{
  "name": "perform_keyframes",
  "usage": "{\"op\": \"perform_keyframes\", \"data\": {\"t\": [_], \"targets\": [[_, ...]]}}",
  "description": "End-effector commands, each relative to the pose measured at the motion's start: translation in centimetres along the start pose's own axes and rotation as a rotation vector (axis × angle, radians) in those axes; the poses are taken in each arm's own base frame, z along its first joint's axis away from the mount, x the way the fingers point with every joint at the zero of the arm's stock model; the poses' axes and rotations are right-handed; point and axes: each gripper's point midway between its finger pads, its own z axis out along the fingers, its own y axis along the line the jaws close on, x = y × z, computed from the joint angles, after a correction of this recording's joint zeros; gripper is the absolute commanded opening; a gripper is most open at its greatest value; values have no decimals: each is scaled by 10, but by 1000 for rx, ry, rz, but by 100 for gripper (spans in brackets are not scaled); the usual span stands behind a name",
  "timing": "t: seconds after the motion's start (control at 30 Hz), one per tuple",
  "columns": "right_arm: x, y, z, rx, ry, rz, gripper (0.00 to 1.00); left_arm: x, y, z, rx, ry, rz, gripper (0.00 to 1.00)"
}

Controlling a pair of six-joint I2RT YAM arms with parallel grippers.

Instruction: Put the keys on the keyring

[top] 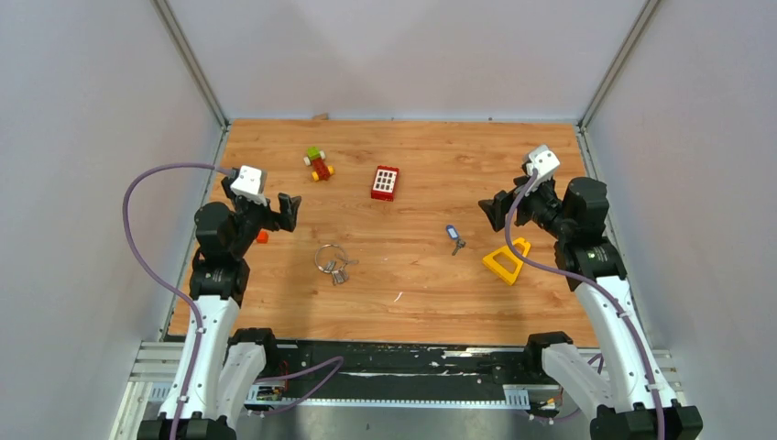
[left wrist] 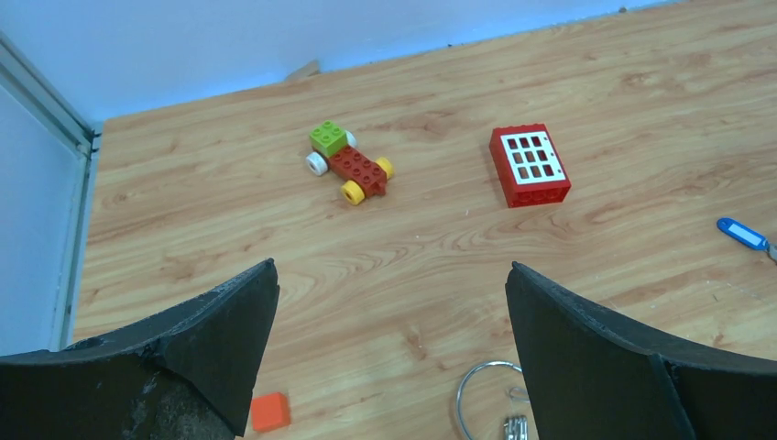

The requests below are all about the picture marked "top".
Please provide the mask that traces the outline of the silver keyring with keys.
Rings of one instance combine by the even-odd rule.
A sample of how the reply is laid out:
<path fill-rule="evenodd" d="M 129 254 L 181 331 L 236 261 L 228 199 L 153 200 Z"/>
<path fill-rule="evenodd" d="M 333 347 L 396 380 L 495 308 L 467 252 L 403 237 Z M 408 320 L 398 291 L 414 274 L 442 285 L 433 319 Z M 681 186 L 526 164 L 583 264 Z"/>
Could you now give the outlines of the silver keyring with keys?
<path fill-rule="evenodd" d="M 329 250 L 333 251 L 333 256 L 326 261 L 322 261 L 324 251 Z M 318 247 L 314 254 L 313 261 L 314 265 L 321 273 L 331 276 L 332 284 L 334 286 L 348 282 L 350 279 L 348 267 L 359 263 L 358 259 L 350 258 L 346 250 L 341 245 L 335 243 L 324 244 Z"/>

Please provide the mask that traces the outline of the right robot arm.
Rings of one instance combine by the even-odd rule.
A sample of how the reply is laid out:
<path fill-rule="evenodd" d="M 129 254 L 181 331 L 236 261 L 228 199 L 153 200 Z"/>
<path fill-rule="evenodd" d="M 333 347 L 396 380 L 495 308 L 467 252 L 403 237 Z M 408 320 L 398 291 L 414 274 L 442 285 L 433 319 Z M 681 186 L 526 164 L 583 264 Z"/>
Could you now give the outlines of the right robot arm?
<path fill-rule="evenodd" d="M 605 236 L 607 186 L 578 177 L 558 197 L 553 179 L 523 176 L 514 182 L 512 191 L 478 206 L 496 232 L 533 222 L 555 238 L 552 267 L 531 262 L 511 238 L 506 244 L 523 263 L 566 278 L 595 329 L 607 369 L 605 377 L 595 372 L 572 339 L 557 331 L 529 336 L 527 377 L 561 385 L 588 420 L 593 439 L 696 439 L 702 416 L 680 403 L 663 375 L 636 315 L 623 260 Z"/>

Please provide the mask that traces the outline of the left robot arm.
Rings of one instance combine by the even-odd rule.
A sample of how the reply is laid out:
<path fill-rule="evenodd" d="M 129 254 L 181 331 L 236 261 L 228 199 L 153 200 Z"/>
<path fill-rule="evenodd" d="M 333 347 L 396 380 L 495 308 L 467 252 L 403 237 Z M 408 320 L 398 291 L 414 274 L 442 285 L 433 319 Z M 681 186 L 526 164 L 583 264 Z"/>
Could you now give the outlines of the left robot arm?
<path fill-rule="evenodd" d="M 194 215 L 198 247 L 184 296 L 190 318 L 181 361 L 157 417 L 139 426 L 139 439 L 234 439 L 252 383 L 279 371 L 270 329 L 233 326 L 250 273 L 247 251 L 264 230 L 293 231 L 301 198 L 280 193 L 273 211 L 238 178 L 225 177 L 222 186 L 231 203 L 207 203 Z"/>

